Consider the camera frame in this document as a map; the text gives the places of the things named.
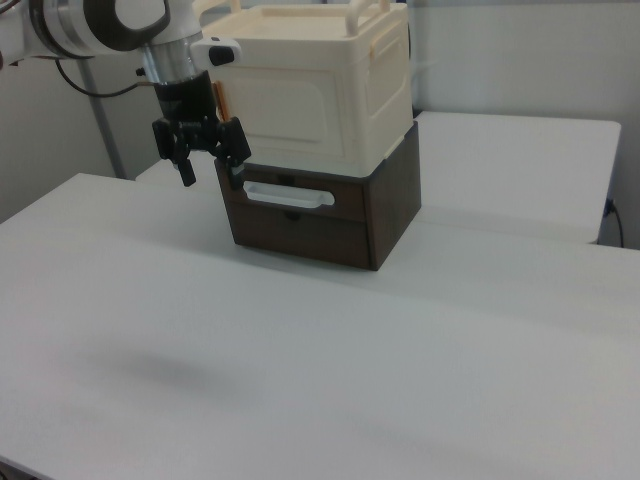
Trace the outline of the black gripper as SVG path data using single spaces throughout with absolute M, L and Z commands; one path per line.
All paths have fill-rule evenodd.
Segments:
M 163 116 L 152 123 L 158 153 L 179 171 L 183 185 L 196 182 L 190 150 L 215 151 L 232 190 L 243 186 L 251 149 L 237 117 L 219 122 L 208 72 L 171 84 L 155 84 Z

